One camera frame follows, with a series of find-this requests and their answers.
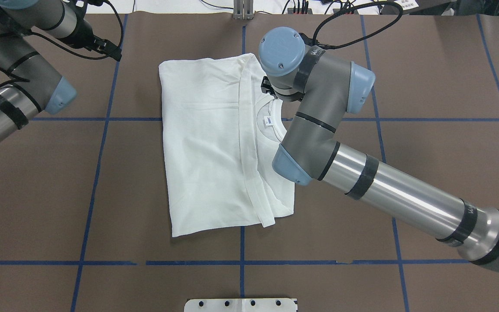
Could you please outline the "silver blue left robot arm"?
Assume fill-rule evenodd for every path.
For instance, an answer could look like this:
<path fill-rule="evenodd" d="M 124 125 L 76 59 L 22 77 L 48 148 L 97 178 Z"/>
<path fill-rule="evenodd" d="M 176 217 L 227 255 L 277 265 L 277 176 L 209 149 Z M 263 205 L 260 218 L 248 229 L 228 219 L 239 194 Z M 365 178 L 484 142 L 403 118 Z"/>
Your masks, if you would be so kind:
<path fill-rule="evenodd" d="M 0 0 L 0 142 L 41 112 L 57 114 L 77 96 L 71 83 L 26 37 L 43 38 L 75 55 L 84 48 L 119 61 L 120 44 L 96 36 L 75 0 Z"/>

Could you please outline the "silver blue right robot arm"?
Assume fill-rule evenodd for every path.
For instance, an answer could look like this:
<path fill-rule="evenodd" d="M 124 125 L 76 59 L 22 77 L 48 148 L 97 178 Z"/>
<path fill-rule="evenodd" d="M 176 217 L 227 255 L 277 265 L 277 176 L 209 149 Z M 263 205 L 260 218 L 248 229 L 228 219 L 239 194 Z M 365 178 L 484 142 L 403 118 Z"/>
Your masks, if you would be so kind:
<path fill-rule="evenodd" d="M 366 102 L 371 70 L 305 44 L 287 26 L 261 38 L 258 59 L 263 93 L 300 102 L 272 161 L 276 173 L 298 185 L 326 182 L 499 273 L 499 209 L 475 207 L 334 139 L 344 115 Z"/>

